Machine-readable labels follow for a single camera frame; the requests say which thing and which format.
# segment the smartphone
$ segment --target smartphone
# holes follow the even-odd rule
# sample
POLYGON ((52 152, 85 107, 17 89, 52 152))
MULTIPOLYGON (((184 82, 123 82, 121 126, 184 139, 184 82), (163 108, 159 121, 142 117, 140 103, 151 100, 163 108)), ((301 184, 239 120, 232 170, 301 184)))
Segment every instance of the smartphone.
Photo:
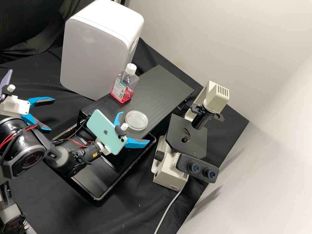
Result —
POLYGON ((99 110, 95 110, 87 122, 90 131, 114 155, 117 155, 126 144, 128 138, 115 132, 113 123, 99 110))

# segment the red wire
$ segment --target red wire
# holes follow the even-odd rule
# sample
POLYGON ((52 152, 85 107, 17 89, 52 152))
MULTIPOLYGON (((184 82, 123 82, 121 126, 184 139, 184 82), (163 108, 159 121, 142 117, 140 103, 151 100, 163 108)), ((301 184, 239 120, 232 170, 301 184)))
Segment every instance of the red wire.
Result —
POLYGON ((75 144, 77 144, 77 145, 79 145, 79 146, 81 146, 81 147, 87 148, 86 146, 80 144, 79 142, 77 142, 77 141, 75 141, 75 140, 73 140, 73 139, 69 139, 69 138, 68 138, 67 140, 70 140, 70 141, 74 142, 75 144))
MULTIPOLYGON (((30 127, 30 128, 27 128, 26 129, 26 132, 27 131, 29 131, 29 130, 31 130, 31 129, 33 129, 33 128, 35 128, 35 127, 37 127, 38 125, 34 125, 34 126, 32 126, 32 127, 30 127)), ((15 135, 13 135, 13 134, 16 134, 16 132, 13 132, 12 134, 10 134, 10 135, 8 135, 4 140, 3 140, 3 142, 0 144, 0 149, 6 144, 6 143, 8 143, 10 140, 12 140, 14 137, 15 137, 15 135)))

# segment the black cable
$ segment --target black cable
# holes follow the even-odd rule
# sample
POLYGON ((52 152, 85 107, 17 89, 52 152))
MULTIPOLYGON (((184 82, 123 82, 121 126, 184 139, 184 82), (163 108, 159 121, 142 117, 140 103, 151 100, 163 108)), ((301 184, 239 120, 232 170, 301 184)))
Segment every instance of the black cable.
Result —
POLYGON ((62 141, 65 141, 65 140, 67 140, 68 138, 72 138, 74 135, 76 135, 76 133, 78 133, 78 132, 80 131, 80 129, 83 128, 83 126, 87 123, 87 121, 88 121, 89 118, 90 118, 90 117, 88 116, 88 117, 85 119, 85 121, 82 123, 82 125, 80 125, 80 127, 79 127, 73 134, 71 134, 69 137, 67 137, 67 138, 65 138, 65 139, 59 139, 59 140, 52 141, 52 143, 53 143, 54 145, 59 145, 62 141))
POLYGON ((13 137, 13 139, 10 141, 10 143, 8 144, 7 148, 5 149, 5 151, 3 152, 2 156, 1 156, 1 159, 0 159, 0 165, 2 165, 3 163, 3 160, 6 156, 6 154, 8 153, 9 149, 11 148, 11 146, 13 145, 13 143, 17 140, 17 138, 19 136, 21 136, 23 134, 23 131, 22 130, 19 130, 17 132, 17 134, 13 137))
POLYGON ((80 125, 80 127, 73 134, 71 134, 70 137, 68 138, 72 138, 74 135, 76 135, 76 133, 79 132, 79 130, 82 129, 82 127, 88 122, 89 118, 90 117, 87 117, 85 121, 82 123, 82 125, 80 125))
POLYGON ((1 158, 0 158, 0 165, 2 165, 3 160, 4 160, 5 156, 6 156, 6 154, 8 153, 9 149, 10 149, 11 146, 13 145, 13 143, 17 140, 17 138, 18 138, 19 136, 23 135, 23 131, 25 131, 26 128, 28 129, 28 128, 33 127, 33 126, 35 126, 35 125, 36 125, 36 124, 27 125, 26 127, 20 129, 20 130, 16 133, 16 135, 13 137, 13 139, 10 141, 10 143, 9 143, 8 146, 6 147, 5 151, 3 152, 3 154, 2 154, 2 156, 1 156, 1 158))

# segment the petri dish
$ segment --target petri dish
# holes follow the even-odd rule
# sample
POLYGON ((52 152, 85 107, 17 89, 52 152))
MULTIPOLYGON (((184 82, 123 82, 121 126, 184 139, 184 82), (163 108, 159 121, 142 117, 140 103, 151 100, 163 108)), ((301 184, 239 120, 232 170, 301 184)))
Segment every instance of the petri dish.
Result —
POLYGON ((149 123, 147 116, 137 110, 129 111, 126 114, 125 122, 129 125, 129 128, 141 131, 147 127, 147 124, 149 123))

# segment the inverted microscope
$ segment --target inverted microscope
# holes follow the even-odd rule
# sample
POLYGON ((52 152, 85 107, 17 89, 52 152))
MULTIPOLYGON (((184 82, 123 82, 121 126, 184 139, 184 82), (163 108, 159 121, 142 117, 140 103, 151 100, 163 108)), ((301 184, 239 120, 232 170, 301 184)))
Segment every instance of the inverted microscope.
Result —
POLYGON ((151 171, 153 182, 180 191, 194 176, 214 183, 219 168, 201 159, 206 157, 208 120, 224 121, 221 114, 229 100, 229 90, 209 81, 194 100, 184 118, 171 115, 168 131, 160 136, 151 171))

